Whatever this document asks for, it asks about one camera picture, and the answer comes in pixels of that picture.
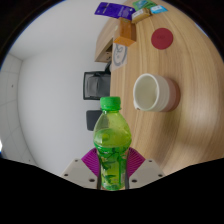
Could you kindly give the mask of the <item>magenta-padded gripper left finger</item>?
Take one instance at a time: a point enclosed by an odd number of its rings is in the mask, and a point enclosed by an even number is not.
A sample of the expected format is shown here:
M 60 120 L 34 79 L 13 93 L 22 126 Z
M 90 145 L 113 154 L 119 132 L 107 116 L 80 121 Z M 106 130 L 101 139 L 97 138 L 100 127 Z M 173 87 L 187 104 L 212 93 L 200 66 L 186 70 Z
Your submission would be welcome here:
M 61 175 L 62 178 L 88 189 L 100 188 L 100 162 L 95 148 L 81 159 L 75 158 Z

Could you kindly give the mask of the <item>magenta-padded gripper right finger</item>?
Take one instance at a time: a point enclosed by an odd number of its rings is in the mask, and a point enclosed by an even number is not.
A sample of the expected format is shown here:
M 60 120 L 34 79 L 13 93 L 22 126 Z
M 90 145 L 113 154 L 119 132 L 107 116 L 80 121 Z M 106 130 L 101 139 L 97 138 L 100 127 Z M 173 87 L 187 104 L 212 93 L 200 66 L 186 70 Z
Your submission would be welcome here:
M 126 188 L 146 186 L 165 176 L 153 159 L 145 159 L 137 150 L 129 148 L 126 166 Z

